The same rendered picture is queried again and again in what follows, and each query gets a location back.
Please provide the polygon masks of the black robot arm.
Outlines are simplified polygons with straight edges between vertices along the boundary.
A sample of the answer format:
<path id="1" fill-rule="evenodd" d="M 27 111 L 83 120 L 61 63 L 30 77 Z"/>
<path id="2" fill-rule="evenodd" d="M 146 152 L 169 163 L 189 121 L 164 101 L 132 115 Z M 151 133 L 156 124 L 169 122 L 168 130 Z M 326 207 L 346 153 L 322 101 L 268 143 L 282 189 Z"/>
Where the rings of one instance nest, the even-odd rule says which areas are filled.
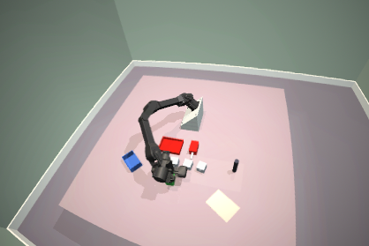
<path id="1" fill-rule="evenodd" d="M 169 151 L 163 150 L 162 153 L 160 147 L 156 144 L 150 126 L 149 117 L 159 109 L 168 108 L 174 105 L 177 105 L 178 107 L 183 107 L 186 105 L 193 111 L 198 108 L 199 104 L 200 101 L 194 100 L 192 93 L 181 93 L 176 98 L 165 101 L 149 101 L 148 104 L 143 108 L 143 113 L 138 119 L 138 122 L 145 142 L 144 151 L 146 158 L 154 168 L 152 177 L 157 182 L 173 183 L 176 179 L 173 170 L 171 169 L 171 171 L 169 171 L 169 168 L 171 168 Z M 154 163 L 155 160 L 158 161 Z"/>

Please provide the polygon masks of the red tray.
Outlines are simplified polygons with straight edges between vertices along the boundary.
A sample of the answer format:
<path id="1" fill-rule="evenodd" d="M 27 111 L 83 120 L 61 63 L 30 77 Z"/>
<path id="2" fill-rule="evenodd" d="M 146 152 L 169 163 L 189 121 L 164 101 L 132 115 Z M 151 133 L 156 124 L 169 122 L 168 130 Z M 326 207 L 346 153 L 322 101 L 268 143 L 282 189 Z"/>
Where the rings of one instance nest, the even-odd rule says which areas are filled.
<path id="1" fill-rule="evenodd" d="M 162 137 L 159 147 L 162 152 L 164 150 L 171 154 L 180 155 L 183 143 L 184 141 L 181 139 Z"/>

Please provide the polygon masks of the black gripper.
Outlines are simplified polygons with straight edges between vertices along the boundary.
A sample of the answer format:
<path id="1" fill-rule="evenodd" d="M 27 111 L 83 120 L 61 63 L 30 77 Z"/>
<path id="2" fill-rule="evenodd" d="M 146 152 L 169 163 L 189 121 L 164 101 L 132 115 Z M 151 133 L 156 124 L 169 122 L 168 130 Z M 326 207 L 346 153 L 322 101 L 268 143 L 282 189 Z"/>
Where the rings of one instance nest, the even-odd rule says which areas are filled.
<path id="1" fill-rule="evenodd" d="M 187 173 L 187 166 L 179 166 L 179 167 L 174 167 L 174 164 L 172 164 L 172 160 L 171 160 L 171 168 L 169 168 L 169 171 L 171 171 L 171 169 L 174 172 L 174 176 L 175 177 L 183 177 L 186 178 L 186 173 Z M 151 172 L 154 172 L 154 168 L 152 167 Z"/>

